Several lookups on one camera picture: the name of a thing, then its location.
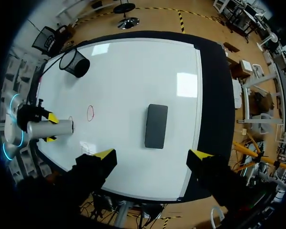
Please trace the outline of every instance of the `wooden floor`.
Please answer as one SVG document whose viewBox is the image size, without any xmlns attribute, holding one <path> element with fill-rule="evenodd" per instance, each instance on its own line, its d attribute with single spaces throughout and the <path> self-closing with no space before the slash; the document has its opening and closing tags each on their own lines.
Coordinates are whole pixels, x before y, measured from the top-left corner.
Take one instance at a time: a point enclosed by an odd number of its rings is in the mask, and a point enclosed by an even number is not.
<svg viewBox="0 0 286 229">
<path fill-rule="evenodd" d="M 218 17 L 218 13 L 213 7 L 213 0 L 130 0 L 136 4 L 138 8 L 145 7 L 160 7 L 172 8 L 177 10 L 191 11 L 207 17 Z M 85 21 L 76 27 L 76 34 L 72 38 L 75 44 L 85 40 L 101 37 L 104 35 L 121 33 L 126 31 L 173 31 L 182 32 L 178 12 L 175 10 L 155 10 L 155 9 L 140 9 L 133 10 L 127 13 L 129 17 L 137 17 L 140 19 L 140 24 L 129 30 L 120 30 L 117 28 L 117 22 L 123 16 L 117 14 L 108 14 L 98 18 L 89 19 L 100 14 L 112 12 L 113 7 L 105 8 L 100 12 L 87 16 Z M 182 12 L 184 21 L 184 31 L 186 34 L 200 36 L 218 43 L 228 42 L 236 46 L 240 52 L 237 54 L 241 59 L 249 61 L 251 64 L 259 64 L 262 66 L 264 73 L 268 74 L 269 70 L 262 52 L 258 49 L 256 42 L 260 42 L 260 38 L 253 32 L 250 34 L 249 43 L 246 43 L 244 37 L 237 33 L 231 33 L 226 26 L 221 25 L 213 20 L 202 16 Z M 268 81 L 260 85 L 265 90 L 275 92 L 275 84 L 273 81 Z M 278 111 L 274 112 L 275 117 L 279 117 Z M 243 118 L 243 109 L 238 109 L 235 112 L 235 119 Z M 237 130 L 241 130 L 243 125 L 235 123 L 234 140 L 241 142 L 243 136 Z M 268 134 L 266 136 L 266 152 L 265 154 L 272 159 L 276 159 L 277 144 L 274 141 L 274 135 Z M 236 161 L 235 152 L 231 153 L 231 160 L 233 164 Z M 213 206 L 218 205 L 213 197 L 197 200 L 189 203 L 168 205 L 164 210 L 163 217 L 182 216 L 182 218 L 171 219 L 166 226 L 167 229 L 192 229 L 195 225 L 210 220 L 210 212 Z M 160 229 L 163 227 L 164 220 L 157 220 L 153 229 Z M 128 217 L 125 225 L 126 228 L 137 228 L 135 218 Z"/>
</svg>

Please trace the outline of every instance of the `black rectangular object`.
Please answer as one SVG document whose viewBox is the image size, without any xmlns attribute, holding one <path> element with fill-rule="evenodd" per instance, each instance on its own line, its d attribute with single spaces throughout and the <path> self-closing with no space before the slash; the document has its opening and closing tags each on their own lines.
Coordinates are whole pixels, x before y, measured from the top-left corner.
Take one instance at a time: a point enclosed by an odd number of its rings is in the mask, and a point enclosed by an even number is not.
<svg viewBox="0 0 286 229">
<path fill-rule="evenodd" d="M 150 104 L 148 106 L 145 147 L 163 149 L 168 107 Z"/>
</svg>

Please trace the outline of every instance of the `office chair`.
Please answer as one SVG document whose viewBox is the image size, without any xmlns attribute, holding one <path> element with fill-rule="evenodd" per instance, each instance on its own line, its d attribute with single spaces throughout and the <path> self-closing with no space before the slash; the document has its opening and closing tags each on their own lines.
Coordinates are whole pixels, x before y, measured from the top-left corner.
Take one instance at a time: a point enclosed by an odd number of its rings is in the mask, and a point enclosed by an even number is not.
<svg viewBox="0 0 286 229">
<path fill-rule="evenodd" d="M 68 31 L 66 25 L 57 30 L 45 26 L 35 39 L 32 47 L 41 51 L 43 55 L 53 57 L 60 53 L 66 41 L 71 37 L 72 33 Z"/>
<path fill-rule="evenodd" d="M 113 9 L 114 13 L 124 14 L 124 19 L 118 23 L 118 28 L 122 30 L 126 30 L 126 29 L 130 29 L 138 25 L 140 23 L 140 20 L 138 18 L 127 18 L 126 17 L 127 12 L 134 10 L 135 4 L 129 3 L 128 0 L 126 3 L 122 3 L 122 0 L 120 2 L 121 4 Z"/>
</svg>

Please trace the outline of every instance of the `yellow and black tape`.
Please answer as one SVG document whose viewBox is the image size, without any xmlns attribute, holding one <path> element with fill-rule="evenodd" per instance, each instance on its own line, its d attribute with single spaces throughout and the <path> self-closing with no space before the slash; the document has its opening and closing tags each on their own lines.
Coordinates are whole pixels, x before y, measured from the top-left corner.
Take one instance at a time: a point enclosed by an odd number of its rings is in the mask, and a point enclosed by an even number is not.
<svg viewBox="0 0 286 229">
<path fill-rule="evenodd" d="M 177 9 L 172 9 L 172 8 L 161 8 L 161 7 L 137 7 L 136 8 L 137 10 L 173 10 L 173 11 L 177 11 L 178 13 L 179 12 L 184 12 L 184 13 L 190 13 L 190 14 L 193 14 L 193 15 L 196 15 L 196 16 L 199 16 L 199 17 L 203 17 L 203 18 L 207 18 L 209 20 L 212 20 L 212 21 L 215 21 L 219 24 L 222 24 L 221 22 L 219 22 L 218 20 L 216 19 L 213 19 L 213 18 L 210 18 L 210 17 L 207 17 L 207 16 L 204 16 L 204 15 L 201 15 L 199 13 L 194 13 L 194 12 L 190 12 L 190 11 L 186 11 L 186 10 L 177 10 Z"/>
<path fill-rule="evenodd" d="M 166 218 L 166 219 L 165 219 L 164 224 L 163 224 L 163 229 L 166 228 L 166 225 L 167 225 L 168 220 L 169 220 L 169 218 Z"/>
<path fill-rule="evenodd" d="M 182 14 L 181 14 L 181 12 L 179 10 L 178 10 L 178 15 L 179 15 L 179 20 L 180 20 L 181 31 L 182 31 L 183 34 L 185 34 L 184 22 L 183 22 Z"/>
<path fill-rule="evenodd" d="M 180 12 L 190 13 L 190 14 L 193 14 L 193 15 L 196 15 L 196 16 L 199 16 L 199 17 L 203 17 L 203 18 L 206 18 L 206 19 L 209 19 L 209 20 L 212 20 L 212 21 L 215 21 L 215 22 L 217 22 L 219 24 L 224 25 L 224 23 L 222 21 L 220 21 L 220 20 L 216 20 L 216 19 L 204 16 L 204 15 L 201 15 L 199 13 L 194 13 L 194 12 L 190 12 L 190 11 L 186 11 L 186 10 L 177 10 L 177 9 L 173 9 L 173 8 L 161 8 L 161 7 L 137 7 L 135 9 L 136 10 L 173 10 L 173 11 L 177 11 L 179 16 L 180 16 Z M 99 17 L 105 16 L 105 15 L 108 15 L 108 14 L 112 14 L 112 13 L 114 13 L 114 12 L 102 13 L 102 14 L 99 14 L 97 16 L 84 19 L 82 21 L 79 21 L 79 22 L 75 23 L 74 27 L 77 27 L 78 25 L 86 23 L 86 22 L 88 22 L 88 21 L 90 21 L 92 19 L 99 18 Z"/>
<path fill-rule="evenodd" d="M 99 18 L 99 17 L 105 16 L 105 15 L 108 15 L 108 14 L 112 14 L 112 13 L 113 13 L 113 12 L 102 13 L 102 14 L 99 14 L 99 15 L 97 15 L 97 16 L 94 16 L 94 17 L 91 17 L 91 18 L 87 18 L 87 19 L 85 19 L 85 20 L 82 20 L 82 21 L 79 21 L 79 22 L 75 23 L 74 27 L 77 27 L 77 26 L 79 26 L 80 24 L 86 23 L 86 22 L 88 22 L 88 21 L 90 21 L 90 20 L 92 20 L 92 19 Z"/>
</svg>

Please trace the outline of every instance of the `white wall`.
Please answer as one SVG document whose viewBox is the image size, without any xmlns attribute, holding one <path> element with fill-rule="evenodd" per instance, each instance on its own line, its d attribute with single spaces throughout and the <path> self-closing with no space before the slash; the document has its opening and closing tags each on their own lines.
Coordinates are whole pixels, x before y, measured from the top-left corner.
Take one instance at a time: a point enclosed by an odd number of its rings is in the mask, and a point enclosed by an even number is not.
<svg viewBox="0 0 286 229">
<path fill-rule="evenodd" d="M 56 15 L 67 6 L 70 6 L 74 2 L 81 0 L 44 0 L 29 16 L 29 20 L 41 31 L 44 26 L 49 26 L 53 29 L 57 29 L 57 25 L 60 21 L 62 24 L 68 25 L 70 20 L 64 15 L 61 16 L 61 20 L 56 18 Z M 68 13 L 75 17 L 78 15 L 81 10 L 87 6 L 89 0 L 82 0 L 81 3 L 77 4 L 70 10 Z M 26 55 L 33 59 L 48 59 L 48 56 L 42 55 L 41 51 L 32 48 L 32 44 L 38 36 L 39 31 L 28 21 L 26 20 L 18 32 L 13 44 L 13 50 L 15 53 L 23 58 L 23 55 Z"/>
</svg>

